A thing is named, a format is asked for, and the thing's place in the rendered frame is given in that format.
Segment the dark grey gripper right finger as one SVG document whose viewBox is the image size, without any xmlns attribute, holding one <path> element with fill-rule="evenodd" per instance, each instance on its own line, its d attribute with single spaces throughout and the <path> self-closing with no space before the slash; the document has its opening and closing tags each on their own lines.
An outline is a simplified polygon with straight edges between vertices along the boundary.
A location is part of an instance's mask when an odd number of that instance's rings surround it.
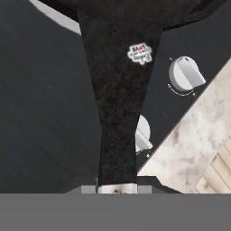
<svg viewBox="0 0 231 231">
<path fill-rule="evenodd" d="M 179 191 L 164 186 L 155 176 L 138 176 L 137 177 L 138 192 L 142 194 L 168 193 L 180 194 Z"/>
</svg>

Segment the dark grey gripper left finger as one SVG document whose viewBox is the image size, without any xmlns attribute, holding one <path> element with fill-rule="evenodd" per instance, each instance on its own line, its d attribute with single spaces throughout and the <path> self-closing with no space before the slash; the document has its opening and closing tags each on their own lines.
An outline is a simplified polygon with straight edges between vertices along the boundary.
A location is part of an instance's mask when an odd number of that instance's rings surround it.
<svg viewBox="0 0 231 231">
<path fill-rule="evenodd" d="M 87 176 L 76 177 L 64 188 L 64 192 L 68 194 L 95 194 L 96 191 L 97 178 Z"/>
</svg>

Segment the black cast iron pan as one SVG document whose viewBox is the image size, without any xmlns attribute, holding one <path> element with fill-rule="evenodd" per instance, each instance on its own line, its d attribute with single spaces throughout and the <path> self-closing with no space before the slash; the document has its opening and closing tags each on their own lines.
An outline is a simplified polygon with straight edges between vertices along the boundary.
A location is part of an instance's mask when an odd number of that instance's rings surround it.
<svg viewBox="0 0 231 231">
<path fill-rule="evenodd" d="M 79 23 L 99 121 L 99 194 L 135 194 L 135 132 L 164 31 L 227 0 L 39 0 Z"/>
</svg>

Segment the black hob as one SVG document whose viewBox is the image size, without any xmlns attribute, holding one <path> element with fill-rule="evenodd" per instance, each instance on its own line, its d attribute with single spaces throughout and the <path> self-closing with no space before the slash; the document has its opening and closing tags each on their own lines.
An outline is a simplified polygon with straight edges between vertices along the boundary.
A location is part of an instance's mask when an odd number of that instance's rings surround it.
<svg viewBox="0 0 231 231">
<path fill-rule="evenodd" d="M 231 0 L 209 18 L 162 33 L 140 116 L 159 144 L 192 104 L 167 88 L 171 57 L 211 78 L 231 55 Z M 0 192 L 62 192 L 96 177 L 101 124 L 81 33 L 30 0 L 0 0 Z"/>
</svg>

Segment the white hob knob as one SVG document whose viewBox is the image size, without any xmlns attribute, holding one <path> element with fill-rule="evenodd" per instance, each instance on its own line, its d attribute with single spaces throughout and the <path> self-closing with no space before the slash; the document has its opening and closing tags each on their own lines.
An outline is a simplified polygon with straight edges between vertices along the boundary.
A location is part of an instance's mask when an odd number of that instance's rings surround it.
<svg viewBox="0 0 231 231">
<path fill-rule="evenodd" d="M 143 115 L 140 115 L 139 121 L 135 132 L 135 150 L 137 152 L 144 149 L 151 149 L 152 143 L 150 142 L 151 128 Z"/>
<path fill-rule="evenodd" d="M 206 83 L 194 59 L 181 56 L 174 60 L 169 67 L 171 84 L 179 91 L 186 92 Z"/>
</svg>

